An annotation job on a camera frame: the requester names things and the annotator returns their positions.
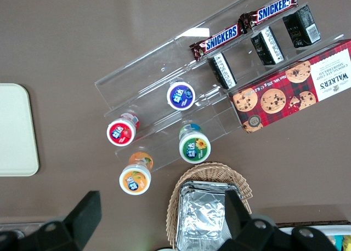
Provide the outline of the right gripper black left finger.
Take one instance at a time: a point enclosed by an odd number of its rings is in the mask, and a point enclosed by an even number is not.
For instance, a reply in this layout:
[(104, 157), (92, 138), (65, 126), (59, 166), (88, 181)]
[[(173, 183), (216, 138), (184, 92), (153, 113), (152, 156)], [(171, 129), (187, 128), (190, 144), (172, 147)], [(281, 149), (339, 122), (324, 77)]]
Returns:
[(102, 217), (99, 191), (89, 191), (62, 220), (18, 240), (18, 250), (84, 250)]

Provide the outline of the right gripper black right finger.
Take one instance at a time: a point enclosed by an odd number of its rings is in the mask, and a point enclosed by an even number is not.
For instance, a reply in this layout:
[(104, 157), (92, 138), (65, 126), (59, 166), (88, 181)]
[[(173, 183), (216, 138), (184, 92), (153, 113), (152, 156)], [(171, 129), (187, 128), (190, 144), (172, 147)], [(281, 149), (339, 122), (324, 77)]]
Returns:
[(291, 250), (290, 236), (265, 219), (254, 219), (235, 191), (225, 192), (225, 221), (231, 233), (219, 250)]

